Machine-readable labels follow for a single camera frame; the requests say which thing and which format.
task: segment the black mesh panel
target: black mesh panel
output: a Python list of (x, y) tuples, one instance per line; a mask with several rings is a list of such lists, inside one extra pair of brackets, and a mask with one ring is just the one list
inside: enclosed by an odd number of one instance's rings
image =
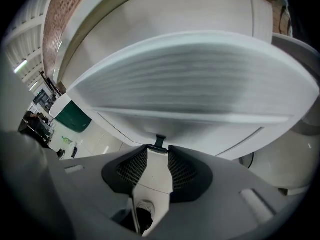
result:
[(145, 149), (141, 153), (128, 159), (116, 167), (116, 173), (126, 182), (136, 186), (142, 174), (147, 168), (148, 150)]
[(197, 176), (194, 166), (186, 163), (174, 153), (169, 155), (168, 169), (172, 175), (173, 190), (181, 189)]

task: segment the brick wall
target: brick wall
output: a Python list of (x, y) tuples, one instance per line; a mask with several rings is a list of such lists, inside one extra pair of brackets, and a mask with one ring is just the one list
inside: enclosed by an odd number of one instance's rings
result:
[(54, 74), (61, 37), (81, 0), (51, 0), (44, 25), (43, 63), (46, 76)]
[(281, 16), (281, 8), (282, 6), (272, 6), (273, 11), (273, 32), (286, 35), (288, 36), (288, 23), (289, 23), (289, 16), (286, 12), (283, 13), (282, 18)]

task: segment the person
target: person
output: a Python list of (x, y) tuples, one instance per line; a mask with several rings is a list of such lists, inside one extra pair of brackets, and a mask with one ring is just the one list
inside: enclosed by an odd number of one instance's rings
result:
[[(136, 217), (139, 222), (139, 235), (143, 235), (145, 231), (150, 229), (153, 224), (153, 218), (155, 216), (155, 206), (149, 200), (140, 200), (136, 206)], [(128, 230), (136, 233), (136, 227), (132, 212), (119, 222), (119, 224)]]
[(32, 113), (31, 111), (27, 111), (23, 119), (27, 121), (28, 125), (37, 132), (42, 138), (45, 140), (50, 136), (50, 132), (44, 127), (44, 125), (40, 122), (40, 119), (37, 114)]
[(49, 119), (46, 118), (46, 117), (44, 116), (44, 114), (42, 114), (42, 113), (37, 113), (36, 115), (37, 115), (38, 118), (41, 119), (45, 124), (48, 124), (48, 123), (49, 123)]
[[(29, 122), (26, 121), (25, 119), (22, 119), (18, 132), (20, 132), (23, 135), (28, 135), (29, 137), (33, 138), (35, 141), (37, 141), (41, 147), (44, 149), (51, 149), (47, 143), (44, 142), (41, 136), (39, 136), (34, 130), (32, 130), (29, 126)], [(60, 149), (58, 152), (56, 152), (57, 156), (61, 160), (65, 156), (66, 151)]]

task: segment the gray plastic surface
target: gray plastic surface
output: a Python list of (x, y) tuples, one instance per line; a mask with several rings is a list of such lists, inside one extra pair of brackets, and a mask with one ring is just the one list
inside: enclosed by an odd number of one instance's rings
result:
[[(101, 176), (105, 163), (128, 151), (60, 161), (53, 150), (42, 149), (29, 137), (19, 133), (3, 133), (0, 137), (4, 151), (1, 166), (13, 194), (31, 216), (60, 239), (140, 239), (110, 220), (127, 207), (128, 196), (114, 193)], [(213, 182), (196, 201), (171, 204), (148, 239), (265, 238), (297, 207), (296, 203), (287, 205), (276, 188), (238, 163), (178, 149), (206, 163), (213, 172)], [(66, 173), (66, 167), (76, 165), (84, 169)], [(239, 194), (244, 189), (254, 189), (278, 214), (258, 227), (252, 210)]]
[(35, 96), (13, 72), (4, 53), (0, 54), (0, 65), (0, 130), (3, 132), (17, 131)]
[(252, 210), (239, 194), (255, 190), (276, 213), (287, 204), (279, 191), (239, 163), (176, 147), (206, 163), (213, 172), (209, 189), (196, 201), (171, 203), (169, 212), (150, 233), (156, 239), (231, 239), (258, 228)]

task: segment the fluorescent light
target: fluorescent light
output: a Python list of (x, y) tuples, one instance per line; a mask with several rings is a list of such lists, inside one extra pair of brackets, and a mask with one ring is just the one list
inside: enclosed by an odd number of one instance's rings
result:
[(14, 73), (17, 73), (24, 65), (27, 64), (27, 60), (25, 59), (22, 63), (14, 70)]
[(30, 90), (29, 90), (29, 91), (31, 91), (31, 90), (32, 90), (32, 88), (33, 88), (33, 87), (35, 87), (37, 83), (38, 83), (38, 82), (36, 82), (34, 85), (32, 85), (32, 87), (30, 88)]
[(58, 50), (56, 52), (59, 52), (60, 46), (62, 45), (62, 42), (59, 44)]

